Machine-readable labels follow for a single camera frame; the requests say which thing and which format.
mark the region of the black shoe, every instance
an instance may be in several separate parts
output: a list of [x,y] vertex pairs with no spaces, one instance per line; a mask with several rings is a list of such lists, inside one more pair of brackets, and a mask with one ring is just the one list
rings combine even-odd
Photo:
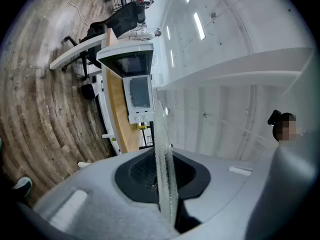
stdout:
[[32,188],[32,181],[29,177],[22,177],[17,184],[11,189],[11,193],[17,200],[23,200]]

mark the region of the wooden desk panel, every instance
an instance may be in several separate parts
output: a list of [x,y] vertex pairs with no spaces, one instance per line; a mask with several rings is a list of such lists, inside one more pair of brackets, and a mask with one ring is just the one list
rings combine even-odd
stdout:
[[108,68],[106,79],[113,120],[119,135],[117,141],[121,143],[124,153],[137,151],[140,146],[141,133],[136,123],[129,123],[123,80]]

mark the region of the ceiling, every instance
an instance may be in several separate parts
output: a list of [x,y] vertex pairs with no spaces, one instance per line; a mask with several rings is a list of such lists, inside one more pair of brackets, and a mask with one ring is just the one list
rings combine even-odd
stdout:
[[315,47],[308,27],[289,0],[168,3],[159,38],[163,86],[156,96],[170,109],[171,143],[213,157],[256,161],[278,145],[267,120],[274,109],[289,112],[282,94]]

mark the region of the white desk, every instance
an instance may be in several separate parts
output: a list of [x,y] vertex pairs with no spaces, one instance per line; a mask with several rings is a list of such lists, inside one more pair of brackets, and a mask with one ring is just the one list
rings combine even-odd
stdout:
[[[50,69],[58,68],[74,55],[88,48],[99,44],[101,44],[101,48],[105,48],[118,43],[111,28],[106,29],[105,32],[105,34],[91,38],[62,54],[50,64]],[[112,135],[116,138],[116,141],[111,141],[115,152],[120,155],[139,150],[141,131],[136,124],[129,123],[121,77],[103,64],[101,72],[96,77],[98,81],[102,80],[103,92],[99,93],[98,99],[108,136]]]

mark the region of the office chair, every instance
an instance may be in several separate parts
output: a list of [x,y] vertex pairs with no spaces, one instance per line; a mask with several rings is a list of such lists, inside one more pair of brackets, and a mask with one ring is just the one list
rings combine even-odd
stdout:
[[[87,35],[83,39],[79,39],[79,43],[85,42],[91,38],[102,35],[104,33],[104,25],[111,28],[114,32],[114,35],[118,38],[127,31],[130,31],[137,27],[138,23],[143,23],[146,20],[145,15],[145,6],[141,5],[139,1],[134,1],[126,4],[115,14],[110,16],[108,19],[100,22],[94,22],[90,25],[90,28],[87,31]],[[78,43],[71,37],[66,36],[63,41],[70,41],[74,46],[77,46]],[[72,59],[69,63],[62,67],[62,71],[66,71],[67,67],[78,59],[82,59],[84,78],[88,78],[87,73],[87,59],[90,61],[89,65],[94,64],[96,67],[101,69],[101,63],[96,60],[97,52],[101,50],[101,45],[90,48],[86,51],[80,52],[80,54]]]

